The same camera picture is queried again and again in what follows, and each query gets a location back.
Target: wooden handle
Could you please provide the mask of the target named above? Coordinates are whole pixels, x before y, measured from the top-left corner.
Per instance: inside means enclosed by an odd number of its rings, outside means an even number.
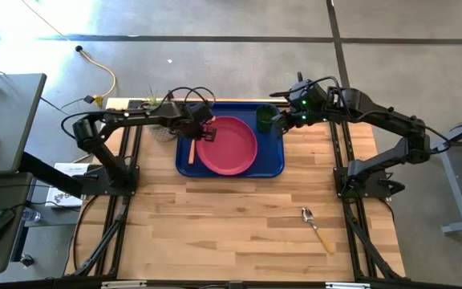
[[[334,254],[335,248],[333,246],[333,243],[329,242],[329,239],[327,238],[327,236],[321,230],[317,230],[317,235],[320,238],[320,241],[322,242],[322,244],[324,244],[324,247],[326,248],[327,253]]]
[[[190,145],[190,155],[188,156],[188,163],[193,164],[193,159],[196,156],[196,140],[192,140],[192,145]]]

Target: metal spoon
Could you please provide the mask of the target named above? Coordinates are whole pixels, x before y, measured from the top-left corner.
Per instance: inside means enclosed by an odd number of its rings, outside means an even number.
[[[327,238],[325,234],[323,234],[322,232],[320,232],[320,230],[318,230],[317,225],[314,224],[313,213],[311,213],[311,210],[307,207],[302,208],[302,220],[310,224],[311,227],[313,227],[314,231],[317,233],[318,238],[320,238],[320,241],[326,248],[327,252],[329,254],[334,254],[335,249],[334,249],[333,244],[329,242],[329,239]]]

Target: yellow cable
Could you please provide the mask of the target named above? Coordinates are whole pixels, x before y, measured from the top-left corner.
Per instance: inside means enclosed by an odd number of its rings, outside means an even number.
[[[69,43],[72,43],[72,41],[62,32],[60,32],[58,29],[56,29],[54,26],[52,26],[44,17],[42,17],[37,11],[35,11],[33,8],[31,8],[30,5],[28,5],[28,3],[26,3],[26,1],[24,0],[21,0],[22,3],[24,3],[24,5],[26,5],[33,13],[35,13],[39,18],[41,18],[49,27],[51,27],[54,31],[56,31],[56,33],[58,33],[60,36],[62,36],[65,40],[67,40]],[[102,69],[104,69],[105,71],[108,71],[108,73],[110,73],[111,77],[113,78],[113,84],[111,85],[111,88],[110,90],[108,90],[105,94],[102,94],[101,96],[94,96],[94,99],[95,99],[95,103],[97,104],[97,106],[99,106],[100,108],[103,106],[103,98],[105,98],[107,95],[109,95],[113,89],[116,87],[116,83],[117,83],[117,78],[116,78],[116,75],[110,70],[110,68],[108,67],[105,67],[104,65],[100,64],[100,63],[97,63],[96,61],[92,60],[90,57],[88,57],[88,55],[83,51],[83,50],[80,50],[79,53],[81,53],[81,55],[83,55],[83,57],[85,59],[87,59],[89,62],[91,62],[92,64],[96,65],[97,67],[100,67]]]

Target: blue tray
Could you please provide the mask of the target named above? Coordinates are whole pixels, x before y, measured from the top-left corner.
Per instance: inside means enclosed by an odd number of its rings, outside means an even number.
[[[276,177],[285,168],[282,137],[278,136],[274,128],[270,130],[270,133],[259,133],[256,129],[256,108],[260,105],[263,104],[216,103],[213,105],[212,113],[214,116],[234,116],[243,120],[256,135],[256,160],[245,172],[232,177]],[[197,151],[193,164],[188,164],[191,143],[191,140],[185,137],[180,137],[177,141],[176,169],[178,172],[186,177],[224,177],[209,170],[197,157]]]

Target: paper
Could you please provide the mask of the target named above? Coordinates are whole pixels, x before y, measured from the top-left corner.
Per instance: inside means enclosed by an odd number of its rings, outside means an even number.
[[[89,164],[72,164],[72,163],[56,163],[55,169],[69,176],[83,175],[87,172]],[[81,206],[82,202],[77,197],[73,197],[68,193],[64,193],[56,188],[49,188],[47,192],[47,201],[52,201],[61,206]],[[56,207],[51,203],[46,203],[46,206]]]

